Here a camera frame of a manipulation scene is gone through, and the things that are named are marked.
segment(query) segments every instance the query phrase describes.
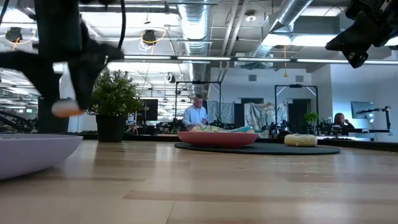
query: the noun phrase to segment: woman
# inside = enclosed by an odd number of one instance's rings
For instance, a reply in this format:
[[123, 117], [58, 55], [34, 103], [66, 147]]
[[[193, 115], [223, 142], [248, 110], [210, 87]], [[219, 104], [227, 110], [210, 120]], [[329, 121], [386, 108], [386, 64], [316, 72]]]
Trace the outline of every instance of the woman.
[[340, 125], [343, 129], [354, 129], [355, 127], [344, 117], [343, 113], [335, 115], [335, 125]]

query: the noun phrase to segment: blue shirt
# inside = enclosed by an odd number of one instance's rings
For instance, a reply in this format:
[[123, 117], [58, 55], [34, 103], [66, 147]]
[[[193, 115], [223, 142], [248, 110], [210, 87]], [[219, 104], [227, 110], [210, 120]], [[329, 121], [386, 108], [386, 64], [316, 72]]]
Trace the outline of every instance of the blue shirt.
[[184, 119], [182, 122], [188, 126], [190, 124], [202, 124], [202, 120], [207, 119], [206, 109], [204, 107], [196, 108], [194, 105], [185, 109]]

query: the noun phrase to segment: man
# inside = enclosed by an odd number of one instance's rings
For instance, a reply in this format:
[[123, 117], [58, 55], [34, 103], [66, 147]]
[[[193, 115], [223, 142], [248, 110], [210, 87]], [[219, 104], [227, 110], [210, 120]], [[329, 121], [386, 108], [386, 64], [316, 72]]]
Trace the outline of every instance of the man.
[[207, 112], [202, 107], [203, 97], [196, 95], [193, 99], [193, 105], [185, 109], [183, 123], [188, 130], [199, 124], [207, 123]]

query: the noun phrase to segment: black plant pot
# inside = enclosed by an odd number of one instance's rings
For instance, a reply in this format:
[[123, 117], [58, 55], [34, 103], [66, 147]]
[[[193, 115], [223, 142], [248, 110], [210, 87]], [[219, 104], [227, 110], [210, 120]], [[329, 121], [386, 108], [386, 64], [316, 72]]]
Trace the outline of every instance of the black plant pot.
[[96, 115], [95, 120], [99, 142], [121, 142], [123, 140], [126, 117]]

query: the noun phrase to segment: black frame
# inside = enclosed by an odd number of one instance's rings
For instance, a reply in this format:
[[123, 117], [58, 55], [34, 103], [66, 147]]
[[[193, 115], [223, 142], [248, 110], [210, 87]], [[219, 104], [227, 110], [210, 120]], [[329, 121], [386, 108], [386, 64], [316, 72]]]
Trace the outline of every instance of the black frame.
[[212, 83], [218, 84], [218, 86], [220, 87], [220, 92], [219, 92], [220, 102], [218, 103], [218, 117], [221, 119], [221, 82], [202, 82], [202, 81], [192, 81], [192, 82], [188, 82], [188, 81], [177, 81], [177, 82], [175, 82], [175, 109], [174, 109], [174, 118], [177, 119], [177, 92], [178, 92], [178, 84], [180, 84], [180, 83], [191, 83], [191, 84], [198, 84], [198, 85], [202, 85], [202, 84], [212, 84]]
[[[289, 88], [303, 88], [303, 87], [312, 87], [315, 89], [315, 98], [317, 99], [317, 115], [319, 115], [319, 108], [318, 108], [318, 86], [315, 85], [301, 85], [301, 84], [294, 84], [294, 85], [275, 85], [275, 124], [278, 125], [278, 113], [277, 113], [277, 88], [278, 87], [289, 87]], [[319, 127], [319, 118], [317, 119], [317, 127]]]

